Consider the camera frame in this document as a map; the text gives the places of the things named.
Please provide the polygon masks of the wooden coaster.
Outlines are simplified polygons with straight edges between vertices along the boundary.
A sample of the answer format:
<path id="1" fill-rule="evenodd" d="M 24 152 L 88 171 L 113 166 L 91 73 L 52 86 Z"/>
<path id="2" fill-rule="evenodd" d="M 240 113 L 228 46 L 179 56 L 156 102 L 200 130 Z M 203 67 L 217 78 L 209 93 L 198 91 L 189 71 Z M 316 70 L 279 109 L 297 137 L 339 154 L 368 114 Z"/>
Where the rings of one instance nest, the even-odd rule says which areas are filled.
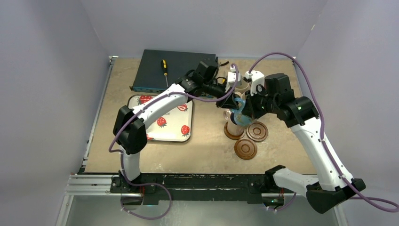
<path id="1" fill-rule="evenodd" d="M 246 128 L 227 122 L 224 126 L 225 135 L 232 140 L 238 140 L 244 137 Z"/>
<path id="2" fill-rule="evenodd" d="M 234 145 L 235 154 L 243 159 L 253 159 L 257 154 L 257 145 L 251 139 L 241 138 Z"/>
<path id="3" fill-rule="evenodd" d="M 255 142 L 262 142 L 268 137 L 269 132 L 264 123 L 256 121 L 246 128 L 246 135 Z"/>

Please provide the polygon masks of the blue butterfly mug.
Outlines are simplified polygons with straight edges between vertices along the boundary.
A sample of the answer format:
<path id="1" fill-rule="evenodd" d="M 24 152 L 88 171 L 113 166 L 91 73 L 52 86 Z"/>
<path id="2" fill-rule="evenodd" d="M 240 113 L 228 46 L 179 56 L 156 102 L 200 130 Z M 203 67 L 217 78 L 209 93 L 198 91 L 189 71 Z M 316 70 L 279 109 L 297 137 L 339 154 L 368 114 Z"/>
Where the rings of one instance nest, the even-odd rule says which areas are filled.
<path id="1" fill-rule="evenodd" d="M 240 97 L 235 97 L 234 100 L 238 104 L 238 109 L 231 109 L 230 119 L 231 121 L 241 127 L 248 127 L 254 123 L 254 119 L 250 116 L 243 114 L 243 110 L 246 101 Z"/>

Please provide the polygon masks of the black yellow long screwdriver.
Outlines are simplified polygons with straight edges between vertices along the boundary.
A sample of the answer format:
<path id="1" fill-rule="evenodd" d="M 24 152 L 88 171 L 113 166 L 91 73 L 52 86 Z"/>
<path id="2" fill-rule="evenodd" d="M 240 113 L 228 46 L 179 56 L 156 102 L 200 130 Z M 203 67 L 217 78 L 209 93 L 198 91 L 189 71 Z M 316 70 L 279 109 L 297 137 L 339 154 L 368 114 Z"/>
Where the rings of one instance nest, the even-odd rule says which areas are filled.
<path id="1" fill-rule="evenodd" d="M 168 66 L 166 63 L 166 60 L 162 59 L 161 62 L 161 69 L 162 69 L 162 73 L 165 77 L 165 81 L 166 81 L 166 86 L 169 87 L 169 82 L 168 82 Z"/>

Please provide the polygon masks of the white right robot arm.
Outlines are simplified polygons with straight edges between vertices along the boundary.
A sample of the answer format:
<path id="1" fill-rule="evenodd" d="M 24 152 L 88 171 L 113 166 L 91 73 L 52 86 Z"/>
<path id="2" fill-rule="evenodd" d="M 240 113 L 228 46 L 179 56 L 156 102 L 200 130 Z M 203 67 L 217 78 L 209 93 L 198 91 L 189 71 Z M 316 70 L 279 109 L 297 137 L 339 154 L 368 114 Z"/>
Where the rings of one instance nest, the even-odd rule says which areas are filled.
<path id="1" fill-rule="evenodd" d="M 265 173 L 263 188 L 271 192 L 286 188 L 306 197 L 310 206 L 323 214 L 355 195 L 356 188 L 366 188 L 364 181 L 354 178 L 342 165 L 321 130 L 321 118 L 307 97 L 295 97 L 289 77 L 283 73 L 265 76 L 259 71 L 246 72 L 244 81 L 250 84 L 242 116 L 259 119 L 272 113 L 284 121 L 298 138 L 316 169 L 317 178 L 295 173 L 279 165 Z"/>

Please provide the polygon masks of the wooden coaster front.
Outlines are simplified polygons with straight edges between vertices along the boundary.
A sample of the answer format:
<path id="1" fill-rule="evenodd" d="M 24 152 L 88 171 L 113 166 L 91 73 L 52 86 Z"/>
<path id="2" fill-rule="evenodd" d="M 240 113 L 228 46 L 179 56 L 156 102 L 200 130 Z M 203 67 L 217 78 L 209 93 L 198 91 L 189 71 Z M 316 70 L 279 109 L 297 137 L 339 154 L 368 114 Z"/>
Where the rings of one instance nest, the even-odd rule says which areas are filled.
<path id="1" fill-rule="evenodd" d="M 257 154 L 257 145 L 251 139 L 241 138 L 234 145 L 235 154 L 243 159 L 253 159 Z"/>

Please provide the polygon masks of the white strawberry tray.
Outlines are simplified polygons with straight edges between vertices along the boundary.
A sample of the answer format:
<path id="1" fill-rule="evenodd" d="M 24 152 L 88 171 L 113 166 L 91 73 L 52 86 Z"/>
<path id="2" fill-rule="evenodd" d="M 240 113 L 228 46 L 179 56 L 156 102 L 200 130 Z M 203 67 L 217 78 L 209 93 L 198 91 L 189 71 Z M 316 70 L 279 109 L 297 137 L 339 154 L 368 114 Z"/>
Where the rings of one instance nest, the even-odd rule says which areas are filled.
<path id="1" fill-rule="evenodd" d="M 185 142 L 191 137 L 193 102 L 180 105 L 159 117 L 147 130 L 147 140 Z"/>

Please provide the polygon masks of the dark network switch box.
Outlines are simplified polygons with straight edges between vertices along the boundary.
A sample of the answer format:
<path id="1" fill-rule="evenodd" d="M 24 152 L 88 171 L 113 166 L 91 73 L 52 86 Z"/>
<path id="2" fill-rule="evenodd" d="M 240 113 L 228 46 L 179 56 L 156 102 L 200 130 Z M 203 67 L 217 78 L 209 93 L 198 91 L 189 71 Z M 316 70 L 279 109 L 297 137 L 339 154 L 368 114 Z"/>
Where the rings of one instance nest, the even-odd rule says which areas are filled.
<path id="1" fill-rule="evenodd" d="M 160 64 L 162 59 L 166 60 L 168 82 L 171 85 L 190 69 L 196 69 L 200 61 L 215 61 L 216 54 L 145 49 L 130 89 L 153 94 L 165 91 L 167 86 Z"/>

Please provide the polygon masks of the cream floral mug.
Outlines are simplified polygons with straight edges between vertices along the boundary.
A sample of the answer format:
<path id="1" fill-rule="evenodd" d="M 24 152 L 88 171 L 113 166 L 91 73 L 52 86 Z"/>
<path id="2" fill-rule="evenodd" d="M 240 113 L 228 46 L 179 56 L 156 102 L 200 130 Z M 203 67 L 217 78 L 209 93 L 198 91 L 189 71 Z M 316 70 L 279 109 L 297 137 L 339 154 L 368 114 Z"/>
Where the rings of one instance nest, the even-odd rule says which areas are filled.
<path id="1" fill-rule="evenodd" d="M 250 84 L 244 80 L 240 81 L 240 84 L 235 87 L 235 92 L 245 93 L 250 90 Z"/>

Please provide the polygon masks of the purple interior mug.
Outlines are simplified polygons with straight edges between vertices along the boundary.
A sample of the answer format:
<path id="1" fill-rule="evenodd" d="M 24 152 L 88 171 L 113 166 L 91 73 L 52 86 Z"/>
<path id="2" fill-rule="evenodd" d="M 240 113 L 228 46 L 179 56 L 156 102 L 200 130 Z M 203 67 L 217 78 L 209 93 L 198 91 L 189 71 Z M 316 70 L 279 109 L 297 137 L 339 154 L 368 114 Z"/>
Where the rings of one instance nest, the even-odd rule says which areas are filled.
<path id="1" fill-rule="evenodd" d="M 244 128 L 234 124 L 231 120 L 231 111 L 225 110 L 223 112 L 223 117 L 226 120 L 226 124 L 224 126 L 224 133 L 225 135 L 233 140 L 240 139 L 244 133 Z"/>

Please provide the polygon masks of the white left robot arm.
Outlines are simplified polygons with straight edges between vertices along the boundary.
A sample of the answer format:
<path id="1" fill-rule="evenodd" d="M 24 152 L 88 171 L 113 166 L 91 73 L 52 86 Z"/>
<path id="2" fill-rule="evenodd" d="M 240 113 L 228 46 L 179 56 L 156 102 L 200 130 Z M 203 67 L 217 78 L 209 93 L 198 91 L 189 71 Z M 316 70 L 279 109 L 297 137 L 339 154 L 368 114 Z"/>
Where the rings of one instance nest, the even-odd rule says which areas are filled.
<path id="1" fill-rule="evenodd" d="M 189 70 L 178 78 L 164 92 L 134 108 L 123 106 L 119 109 L 113 128 L 114 139 L 109 152 L 114 153 L 114 144 L 119 145 L 120 173 L 124 177 L 122 187 L 128 192 L 140 188 L 140 152 L 147 145 L 146 130 L 158 118 L 186 104 L 191 100 L 215 102 L 220 108 L 238 108 L 234 90 L 241 80 L 236 64 L 231 65 L 233 84 L 218 83 L 216 74 L 219 65 L 216 62 L 201 61 L 196 69 Z"/>

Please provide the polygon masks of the black handled pliers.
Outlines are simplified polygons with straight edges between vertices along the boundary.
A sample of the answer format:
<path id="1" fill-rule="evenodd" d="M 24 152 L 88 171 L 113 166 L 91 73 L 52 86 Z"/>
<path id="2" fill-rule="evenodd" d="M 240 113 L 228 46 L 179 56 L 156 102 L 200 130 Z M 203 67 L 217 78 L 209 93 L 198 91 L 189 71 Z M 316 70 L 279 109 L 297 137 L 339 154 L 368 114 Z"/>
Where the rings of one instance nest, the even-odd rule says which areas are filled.
<path id="1" fill-rule="evenodd" d="M 217 63 L 217 67 L 218 67 L 218 68 L 219 68 L 219 67 L 226 66 L 226 65 L 228 65 L 228 64 L 230 63 L 229 61 L 219 62 L 218 58 L 217 58 L 215 61 L 216 61 L 216 63 Z"/>

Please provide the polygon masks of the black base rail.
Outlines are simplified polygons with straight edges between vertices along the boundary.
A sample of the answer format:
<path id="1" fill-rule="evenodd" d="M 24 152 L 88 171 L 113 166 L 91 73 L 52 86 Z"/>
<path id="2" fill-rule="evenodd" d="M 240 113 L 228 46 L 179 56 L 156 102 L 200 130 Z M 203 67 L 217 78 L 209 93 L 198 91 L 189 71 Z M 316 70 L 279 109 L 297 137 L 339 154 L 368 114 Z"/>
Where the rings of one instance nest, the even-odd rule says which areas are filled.
<path id="1" fill-rule="evenodd" d="M 128 183 L 122 173 L 111 178 L 112 194 L 138 195 L 144 205 L 159 201 L 239 201 L 278 208 L 293 194 L 269 184 L 265 174 L 141 173 Z"/>

